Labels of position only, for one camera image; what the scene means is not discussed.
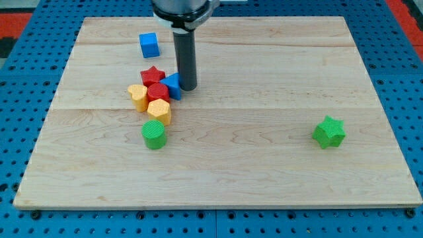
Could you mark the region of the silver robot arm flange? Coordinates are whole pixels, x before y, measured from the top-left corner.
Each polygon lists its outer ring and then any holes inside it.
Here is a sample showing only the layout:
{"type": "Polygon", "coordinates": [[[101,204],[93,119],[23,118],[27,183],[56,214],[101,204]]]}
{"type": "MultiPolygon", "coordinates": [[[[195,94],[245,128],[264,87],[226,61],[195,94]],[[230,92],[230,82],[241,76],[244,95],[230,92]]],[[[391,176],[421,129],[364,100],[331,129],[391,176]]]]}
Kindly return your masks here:
{"type": "Polygon", "coordinates": [[[151,0],[158,23],[177,34],[195,31],[219,4],[219,0],[151,0]]]}

